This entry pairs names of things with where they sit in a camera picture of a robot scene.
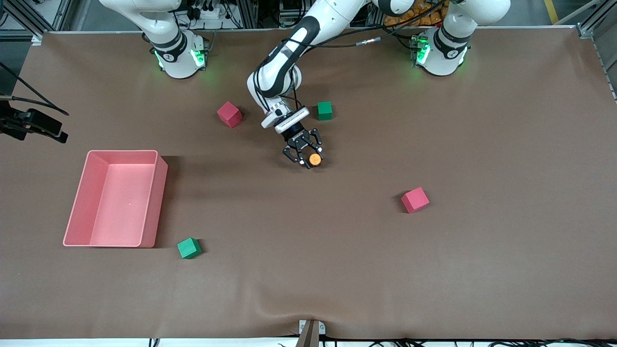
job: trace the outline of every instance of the foam block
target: foam block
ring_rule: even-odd
[[[221,118],[223,123],[227,124],[230,128],[237,126],[242,120],[242,113],[240,113],[240,110],[229,101],[227,101],[223,107],[219,108],[217,113],[218,118]]]
[[[332,119],[332,104],[329,101],[317,103],[317,119],[331,120]]]
[[[422,187],[418,187],[412,191],[408,191],[402,198],[403,205],[407,209],[407,213],[416,212],[428,205],[429,201]]]
[[[192,259],[201,254],[199,243],[192,237],[178,243],[178,250],[184,259]]]

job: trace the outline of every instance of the green cube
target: green cube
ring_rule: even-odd
[[[184,259],[192,259],[201,254],[199,243],[192,237],[178,243],[178,250]]]
[[[317,103],[317,119],[331,120],[332,119],[332,104],[329,101]]]

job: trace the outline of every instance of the plastic container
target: plastic container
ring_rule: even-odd
[[[157,151],[90,151],[65,246],[153,247],[167,163]]]

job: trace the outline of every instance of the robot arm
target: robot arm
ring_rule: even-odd
[[[439,28],[415,37],[414,63],[437,76],[453,73],[463,63],[467,44],[478,25],[490,25],[504,17],[510,0],[450,0],[451,5]]]
[[[408,11],[413,0],[372,0],[386,13],[402,15]],[[283,40],[259,64],[247,79],[247,87],[255,102],[265,113],[263,128],[274,126],[283,135],[287,146],[283,149],[291,161],[310,169],[318,166],[323,159],[321,137],[317,129],[307,131],[300,121],[309,115],[302,107],[294,110],[288,103],[292,93],[302,83],[300,69],[296,62],[311,45],[319,44],[340,34],[353,20],[356,13],[368,4],[369,0],[317,0],[296,25],[288,40]],[[315,151],[309,161],[302,150]]]
[[[169,11],[181,0],[100,0],[108,9],[135,23],[154,46],[161,69],[173,78],[186,78],[205,67],[204,39],[180,30]]]

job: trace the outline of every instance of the table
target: table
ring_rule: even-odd
[[[478,30],[443,78],[391,37],[316,49],[298,96],[334,120],[305,122],[326,156],[305,170],[246,90],[285,36],[220,33],[186,80],[139,35],[30,49],[22,77],[71,113],[50,112],[69,138],[0,136],[0,337],[262,337],[306,318],[337,338],[617,337],[617,105],[591,41]],[[90,149],[169,164],[155,248],[62,246]],[[431,204],[406,214],[418,186]],[[181,259],[187,237],[205,254]]]

